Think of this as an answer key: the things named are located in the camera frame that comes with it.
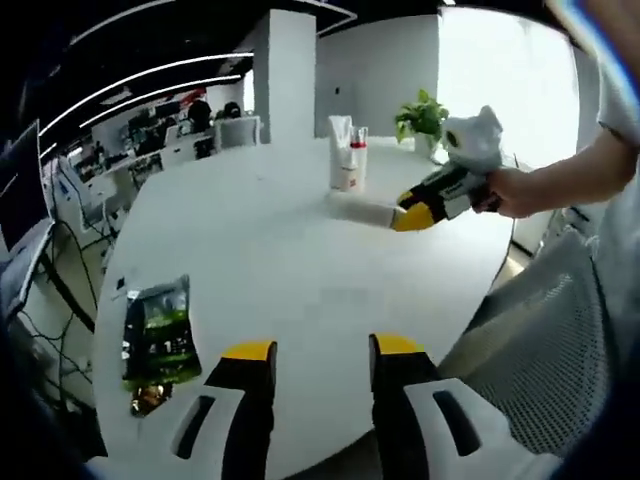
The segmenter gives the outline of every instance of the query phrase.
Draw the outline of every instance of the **computer monitor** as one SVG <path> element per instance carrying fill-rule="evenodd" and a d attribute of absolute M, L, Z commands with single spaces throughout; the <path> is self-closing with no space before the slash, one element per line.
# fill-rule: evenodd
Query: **computer monitor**
<path fill-rule="evenodd" d="M 180 102 L 167 102 L 156 106 L 156 117 L 164 118 L 180 113 Z"/>
<path fill-rule="evenodd" d="M 141 130 L 146 127 L 150 127 L 153 121 L 149 115 L 149 110 L 142 110 L 138 115 L 129 120 L 129 133 L 135 130 Z"/>
<path fill-rule="evenodd" d="M 51 236 L 38 122 L 0 155 L 0 235 L 7 254 L 0 261 L 0 318 L 24 306 L 33 272 Z"/>

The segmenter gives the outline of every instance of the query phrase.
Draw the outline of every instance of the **human hand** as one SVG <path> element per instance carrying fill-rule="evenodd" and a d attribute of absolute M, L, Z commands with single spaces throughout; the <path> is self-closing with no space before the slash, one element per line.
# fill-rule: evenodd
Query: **human hand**
<path fill-rule="evenodd" d="M 525 218 L 536 212 L 536 197 L 530 174 L 517 168 L 504 168 L 487 176 L 489 191 L 500 197 L 498 213 L 510 218 Z M 487 210 L 495 196 L 474 207 L 476 213 Z"/>

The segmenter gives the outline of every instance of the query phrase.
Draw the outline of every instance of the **office floor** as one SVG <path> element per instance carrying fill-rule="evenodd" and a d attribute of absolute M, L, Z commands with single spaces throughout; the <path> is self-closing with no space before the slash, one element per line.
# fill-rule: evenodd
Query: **office floor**
<path fill-rule="evenodd" d="M 101 244 L 90 247 L 84 251 L 83 255 L 97 297 L 100 295 L 100 288 L 103 280 L 103 274 L 101 272 L 101 253 L 104 251 L 105 246 L 105 244 Z M 530 259 L 527 255 L 517 247 L 512 246 L 509 249 L 507 261 L 496 277 L 493 288 L 498 288 L 500 285 L 518 275 L 522 270 L 524 270 L 524 268 L 526 268 L 529 261 Z M 69 285 L 82 307 L 95 318 L 96 310 L 91 297 L 86 274 L 82 267 L 82 262 L 77 249 L 74 248 L 71 243 L 67 244 L 66 248 L 64 248 L 62 253 L 56 259 L 56 268 L 65 282 Z M 48 301 L 49 308 L 54 311 L 55 315 L 53 315 L 53 317 L 58 319 L 57 323 L 59 325 L 57 325 L 57 329 L 60 331 L 60 328 L 64 326 L 64 322 L 69 316 L 69 309 L 61 301 L 59 295 L 53 289 L 53 286 L 50 283 L 47 283 L 44 278 L 38 278 L 37 285 L 44 299 Z M 48 335 L 54 335 L 54 332 L 51 329 L 48 329 L 46 333 Z M 66 355 L 84 366 L 84 362 L 90 362 L 93 345 L 92 342 L 93 336 L 79 321 L 74 320 L 66 337 L 64 352 Z M 87 374 L 89 377 L 91 376 L 90 365 L 89 372 Z M 81 375 L 72 373 L 65 376 L 64 387 L 81 400 L 93 404 L 91 386 Z M 379 460 L 377 456 L 377 445 L 373 433 L 370 432 L 365 435 L 354 445 L 338 455 L 335 455 L 331 459 L 328 459 L 317 467 L 292 477 L 292 480 L 321 480 L 326 478 L 331 478 L 333 480 L 381 478 Z"/>

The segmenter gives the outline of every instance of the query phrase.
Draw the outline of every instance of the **green plant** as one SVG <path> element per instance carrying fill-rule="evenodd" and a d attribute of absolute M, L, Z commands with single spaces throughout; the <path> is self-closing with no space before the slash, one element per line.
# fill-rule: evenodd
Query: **green plant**
<path fill-rule="evenodd" d="M 448 116 L 449 111 L 446 108 L 426 90 L 420 89 L 418 101 L 405 103 L 395 116 L 398 143 L 409 135 L 422 133 L 435 145 L 442 137 L 442 121 Z"/>

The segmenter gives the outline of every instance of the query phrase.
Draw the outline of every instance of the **window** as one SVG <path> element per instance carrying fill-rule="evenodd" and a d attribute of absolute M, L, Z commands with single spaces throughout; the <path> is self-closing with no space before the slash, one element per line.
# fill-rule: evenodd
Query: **window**
<path fill-rule="evenodd" d="M 439 63 L 438 101 L 453 116 L 490 105 L 507 154 L 539 168 L 575 153 L 578 81 L 561 33 L 504 13 L 443 8 Z"/>
<path fill-rule="evenodd" d="M 242 85 L 242 102 L 245 112 L 253 112 L 255 110 L 254 96 L 253 96 L 253 70 L 249 70 L 244 77 Z"/>

